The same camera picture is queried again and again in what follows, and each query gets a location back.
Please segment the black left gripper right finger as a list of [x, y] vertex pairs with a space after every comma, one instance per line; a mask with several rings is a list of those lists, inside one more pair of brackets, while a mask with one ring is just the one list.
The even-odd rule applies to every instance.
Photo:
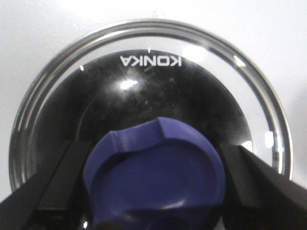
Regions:
[[221, 144], [227, 230], [305, 230], [307, 190], [242, 146]]

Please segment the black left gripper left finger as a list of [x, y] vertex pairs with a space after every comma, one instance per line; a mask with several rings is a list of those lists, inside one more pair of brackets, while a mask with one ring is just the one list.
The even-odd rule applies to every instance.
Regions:
[[89, 141], [65, 141], [53, 159], [0, 204], [2, 230], [79, 230]]

